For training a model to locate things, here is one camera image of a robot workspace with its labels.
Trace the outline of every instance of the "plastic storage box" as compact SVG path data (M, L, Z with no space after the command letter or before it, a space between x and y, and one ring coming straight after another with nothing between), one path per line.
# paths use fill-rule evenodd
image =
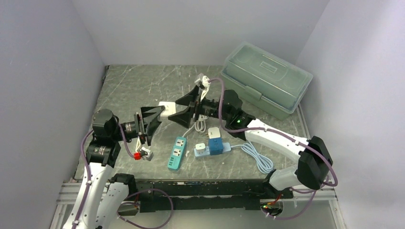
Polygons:
M278 119L294 112L312 74L252 45L242 43L225 60L225 86Z

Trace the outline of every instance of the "teal power strip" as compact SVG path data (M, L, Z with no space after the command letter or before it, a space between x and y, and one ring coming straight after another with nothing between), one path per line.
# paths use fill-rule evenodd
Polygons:
M187 139L184 137L177 137L174 142L173 149L170 154L167 168L171 170L178 170L180 168L181 159L183 158L184 151L186 150Z

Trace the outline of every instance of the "red connector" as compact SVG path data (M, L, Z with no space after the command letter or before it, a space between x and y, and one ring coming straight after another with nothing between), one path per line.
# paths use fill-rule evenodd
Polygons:
M142 158L142 155L140 154L140 152L134 153L134 159L135 160L140 160L141 158Z

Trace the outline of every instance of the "box lid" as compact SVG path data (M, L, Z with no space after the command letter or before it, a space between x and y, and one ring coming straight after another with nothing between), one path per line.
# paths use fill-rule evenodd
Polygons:
M247 94L293 113L312 74L252 45L242 43L225 60L222 75L237 81Z

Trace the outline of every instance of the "scratched metal surface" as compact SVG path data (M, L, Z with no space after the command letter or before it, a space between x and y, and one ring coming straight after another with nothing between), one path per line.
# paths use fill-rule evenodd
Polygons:
M194 78L199 73L204 73L210 78L220 75L221 66L194 66L194 65L112 65L109 67L107 76L97 101L95 111L106 108L113 111L121 122L133 121L135 112L140 112L142 106L156 106L159 101L172 101L188 93L194 86ZM218 99L220 84L212 83L207 94L209 99ZM301 119L295 111L284 121L277 120L271 115L243 100L243 110L254 115L270 126L284 132L305 136ZM177 111L185 107L178 106ZM218 119L208 119L207 128L218 126ZM125 152L121 143L121 151L118 156L114 173L134 174L137 178L154 179L243 179L264 178L265 175L258 171L256 161L243 152L240 148L232 152L195 158L192 151L197 143L208 143L208 138L201 133L192 131L187 135L187 149L190 153L183 158L181 168L177 172L168 170L169 160L174 141L186 131L180 125L164 121L155 132L150 149L154 153L152 161L135 161ZM242 144L240 139L233 138L221 130L224 142L231 145ZM131 151L135 150L135 144L129 144ZM273 160L275 168L281 169L292 165L292 162L282 154L254 144L256 149L263 155ZM84 171L83 162L79 166L75 178L82 178Z

